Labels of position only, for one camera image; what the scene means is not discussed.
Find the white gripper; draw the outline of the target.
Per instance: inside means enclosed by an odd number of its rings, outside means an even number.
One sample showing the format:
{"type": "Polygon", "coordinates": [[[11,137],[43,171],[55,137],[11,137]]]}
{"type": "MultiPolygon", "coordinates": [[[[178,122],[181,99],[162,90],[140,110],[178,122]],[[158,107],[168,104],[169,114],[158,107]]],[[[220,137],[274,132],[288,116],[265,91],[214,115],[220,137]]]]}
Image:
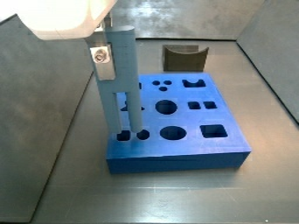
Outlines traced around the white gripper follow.
{"type": "Polygon", "coordinates": [[[112,46],[101,38],[86,38],[117,0],[0,0],[0,21],[17,15],[42,40],[85,38],[97,78],[116,78],[112,46]]]}

